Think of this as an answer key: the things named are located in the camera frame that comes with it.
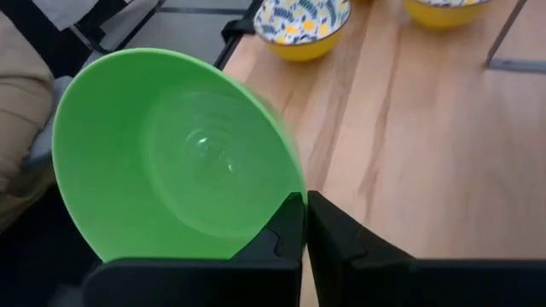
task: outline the wooden table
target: wooden table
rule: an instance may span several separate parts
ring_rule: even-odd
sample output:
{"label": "wooden table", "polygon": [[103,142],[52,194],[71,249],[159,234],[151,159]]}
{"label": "wooden table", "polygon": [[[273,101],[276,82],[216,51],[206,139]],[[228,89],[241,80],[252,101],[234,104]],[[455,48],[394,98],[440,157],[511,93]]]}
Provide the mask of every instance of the wooden table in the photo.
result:
{"label": "wooden table", "polygon": [[[514,0],[445,33],[399,0],[352,6],[318,61],[246,36],[224,69],[292,126],[308,187],[416,257],[546,258],[546,78],[483,68]],[[540,58],[545,9],[530,2],[500,53]],[[302,306],[316,305],[306,262]]]}

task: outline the blue and white floral pattern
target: blue and white floral pattern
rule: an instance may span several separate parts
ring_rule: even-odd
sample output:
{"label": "blue and white floral pattern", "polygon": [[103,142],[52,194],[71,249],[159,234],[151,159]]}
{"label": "blue and white floral pattern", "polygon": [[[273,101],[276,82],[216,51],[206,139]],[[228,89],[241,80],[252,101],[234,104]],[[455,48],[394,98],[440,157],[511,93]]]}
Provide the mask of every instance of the blue and white floral pattern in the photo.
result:
{"label": "blue and white floral pattern", "polygon": [[311,43],[338,31],[350,12],[348,0],[265,0],[254,28],[274,43]]}

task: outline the patterned bowl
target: patterned bowl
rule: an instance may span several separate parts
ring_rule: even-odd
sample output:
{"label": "patterned bowl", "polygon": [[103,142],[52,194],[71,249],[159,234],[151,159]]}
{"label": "patterned bowl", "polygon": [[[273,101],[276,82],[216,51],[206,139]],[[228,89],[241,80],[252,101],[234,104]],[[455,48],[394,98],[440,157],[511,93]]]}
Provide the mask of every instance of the patterned bowl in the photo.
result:
{"label": "patterned bowl", "polygon": [[404,0],[413,20],[428,28],[447,30],[474,21],[489,0]]}
{"label": "patterned bowl", "polygon": [[254,28],[282,58],[308,61],[334,48],[350,13],[348,0],[265,0]]}

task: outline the green plastic bowl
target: green plastic bowl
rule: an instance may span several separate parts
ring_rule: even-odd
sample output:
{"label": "green plastic bowl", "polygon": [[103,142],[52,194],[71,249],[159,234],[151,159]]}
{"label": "green plastic bowl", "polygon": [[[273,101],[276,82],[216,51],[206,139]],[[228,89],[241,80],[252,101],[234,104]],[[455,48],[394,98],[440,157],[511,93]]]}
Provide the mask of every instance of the green plastic bowl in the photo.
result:
{"label": "green plastic bowl", "polygon": [[55,116],[62,198],[103,261],[229,259],[291,192],[305,195],[278,114],[214,67],[128,49],[85,68]]}

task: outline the beige cushion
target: beige cushion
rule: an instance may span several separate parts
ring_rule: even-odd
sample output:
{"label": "beige cushion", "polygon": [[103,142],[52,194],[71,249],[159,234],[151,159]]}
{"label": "beige cushion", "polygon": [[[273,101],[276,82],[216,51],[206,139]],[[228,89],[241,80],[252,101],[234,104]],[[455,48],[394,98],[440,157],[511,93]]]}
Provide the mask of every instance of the beige cushion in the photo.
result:
{"label": "beige cushion", "polygon": [[47,65],[0,12],[0,232],[55,180],[50,162],[20,169],[49,117],[52,95]]}

